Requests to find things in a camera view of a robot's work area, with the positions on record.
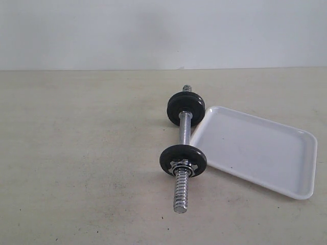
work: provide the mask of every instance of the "dumbbell handle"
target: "dumbbell handle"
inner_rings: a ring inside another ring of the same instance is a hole
[[[192,91],[191,86],[185,85],[183,91]],[[190,144],[191,138],[191,120],[192,113],[190,111],[182,111],[179,113],[179,143]],[[184,164],[191,165],[187,160],[182,160]],[[188,209],[188,180],[190,171],[185,167],[179,167],[175,172],[175,194],[174,194],[174,211],[176,213],[185,213]]]
[[[179,119],[179,144],[190,144],[192,113],[182,111]]]

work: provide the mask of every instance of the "beige table surface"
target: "beige table surface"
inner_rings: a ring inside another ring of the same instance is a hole
[[[169,97],[221,105],[318,139],[296,201],[213,168],[172,208],[158,163],[178,142]],[[0,244],[327,244],[327,68],[0,72]]]

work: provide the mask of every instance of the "white tray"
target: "white tray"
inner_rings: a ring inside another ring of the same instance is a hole
[[[309,132],[220,106],[192,135],[208,165],[294,199],[314,189],[317,140]]]

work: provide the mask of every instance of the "white wall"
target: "white wall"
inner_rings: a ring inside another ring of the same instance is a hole
[[[327,65],[324,0],[0,0],[0,69]]]

